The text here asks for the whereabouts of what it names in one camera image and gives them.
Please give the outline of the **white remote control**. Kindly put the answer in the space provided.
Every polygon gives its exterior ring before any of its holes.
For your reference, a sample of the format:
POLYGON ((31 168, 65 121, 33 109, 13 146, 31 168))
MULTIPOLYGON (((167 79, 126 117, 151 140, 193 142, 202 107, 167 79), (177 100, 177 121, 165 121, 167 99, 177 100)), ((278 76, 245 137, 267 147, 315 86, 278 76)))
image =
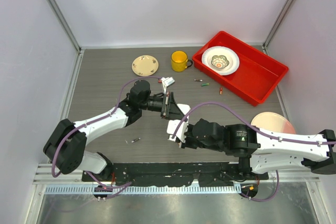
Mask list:
POLYGON ((180 121, 190 109, 187 104, 171 104, 166 119, 180 121))

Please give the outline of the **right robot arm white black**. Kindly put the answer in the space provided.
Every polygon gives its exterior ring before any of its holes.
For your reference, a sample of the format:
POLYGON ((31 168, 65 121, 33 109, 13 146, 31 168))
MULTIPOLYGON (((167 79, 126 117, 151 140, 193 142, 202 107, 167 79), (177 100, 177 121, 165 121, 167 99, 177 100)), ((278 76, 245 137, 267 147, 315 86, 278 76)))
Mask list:
POLYGON ((308 168, 319 175, 335 174, 332 130, 298 135, 245 124, 222 126, 200 119, 194 125, 181 123, 175 134, 181 148, 204 148, 237 157, 237 173, 242 179, 294 168, 308 168))

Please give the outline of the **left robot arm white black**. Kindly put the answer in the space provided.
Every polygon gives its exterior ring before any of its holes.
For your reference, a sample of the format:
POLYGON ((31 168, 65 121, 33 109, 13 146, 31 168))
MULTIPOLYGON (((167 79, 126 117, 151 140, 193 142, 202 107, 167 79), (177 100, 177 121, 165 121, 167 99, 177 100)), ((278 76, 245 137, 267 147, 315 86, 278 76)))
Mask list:
POLYGON ((172 77, 161 78, 160 82, 162 92, 152 94, 149 82, 136 78, 131 81, 133 87, 126 98, 118 98, 109 111, 83 121, 61 120, 43 148, 52 162, 52 176, 70 174, 79 169, 102 182, 107 181, 112 174, 111 162, 101 153, 87 152, 86 146, 113 130, 133 124, 144 110, 159 112, 161 118, 169 120, 167 132, 172 135, 174 123, 184 119, 191 108, 176 103, 173 92, 167 91, 175 82, 172 77))

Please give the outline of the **yellow mug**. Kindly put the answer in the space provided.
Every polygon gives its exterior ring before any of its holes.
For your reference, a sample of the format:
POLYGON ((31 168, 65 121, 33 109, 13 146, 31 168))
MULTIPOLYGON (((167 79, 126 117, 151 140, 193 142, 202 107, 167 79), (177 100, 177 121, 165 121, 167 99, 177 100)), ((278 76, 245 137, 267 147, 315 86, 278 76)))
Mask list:
POLYGON ((193 61, 188 59, 188 56, 183 51, 175 51, 171 55, 171 67, 176 72, 182 72, 191 67, 193 61))

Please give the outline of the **cream floral plate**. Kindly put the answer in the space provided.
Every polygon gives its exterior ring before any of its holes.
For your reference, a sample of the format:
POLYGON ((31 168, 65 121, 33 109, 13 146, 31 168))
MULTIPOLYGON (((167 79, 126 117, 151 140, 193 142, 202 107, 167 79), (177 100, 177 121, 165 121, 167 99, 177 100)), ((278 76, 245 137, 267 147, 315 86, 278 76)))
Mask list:
POLYGON ((141 77, 151 76, 159 68, 158 60, 150 55, 137 57, 132 63, 132 71, 141 77))

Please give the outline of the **small patterned bowl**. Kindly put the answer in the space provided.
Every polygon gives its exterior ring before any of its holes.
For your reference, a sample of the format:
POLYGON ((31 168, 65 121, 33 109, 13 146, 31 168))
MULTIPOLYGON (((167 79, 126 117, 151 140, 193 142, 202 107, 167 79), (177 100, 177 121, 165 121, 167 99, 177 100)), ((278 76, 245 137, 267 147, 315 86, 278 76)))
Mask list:
POLYGON ((230 62, 224 55, 213 55, 211 58, 211 64, 215 68, 224 69, 230 64, 230 62))

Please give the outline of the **pink rimmed plate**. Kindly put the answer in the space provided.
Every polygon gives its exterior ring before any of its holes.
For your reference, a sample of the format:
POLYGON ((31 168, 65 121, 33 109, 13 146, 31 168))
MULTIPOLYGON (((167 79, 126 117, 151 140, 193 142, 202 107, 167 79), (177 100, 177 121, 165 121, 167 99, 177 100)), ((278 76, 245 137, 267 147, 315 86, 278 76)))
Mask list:
POLYGON ((262 112, 251 121, 251 125, 269 132, 296 134, 295 128, 282 115, 274 112, 262 112))

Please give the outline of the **white plate in bin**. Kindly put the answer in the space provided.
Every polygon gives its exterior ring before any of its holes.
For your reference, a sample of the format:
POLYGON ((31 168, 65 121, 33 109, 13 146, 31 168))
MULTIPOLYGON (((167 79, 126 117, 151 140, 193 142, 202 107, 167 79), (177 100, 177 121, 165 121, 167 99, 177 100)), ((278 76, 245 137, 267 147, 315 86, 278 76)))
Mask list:
POLYGON ((214 46, 203 52, 202 63, 217 74, 227 76, 238 70, 240 61, 238 54, 233 50, 223 46, 214 46))

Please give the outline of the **red plastic bin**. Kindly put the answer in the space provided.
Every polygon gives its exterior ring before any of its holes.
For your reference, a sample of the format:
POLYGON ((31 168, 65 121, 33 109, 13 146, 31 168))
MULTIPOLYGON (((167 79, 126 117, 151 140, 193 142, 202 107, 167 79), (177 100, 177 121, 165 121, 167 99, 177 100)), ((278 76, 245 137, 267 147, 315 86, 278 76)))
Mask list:
POLYGON ((195 68, 253 106, 264 103, 289 70, 286 65, 225 31, 219 31, 192 60, 195 68), (239 66, 235 72, 224 76, 202 62, 202 54, 215 46, 227 47, 237 54, 239 66))

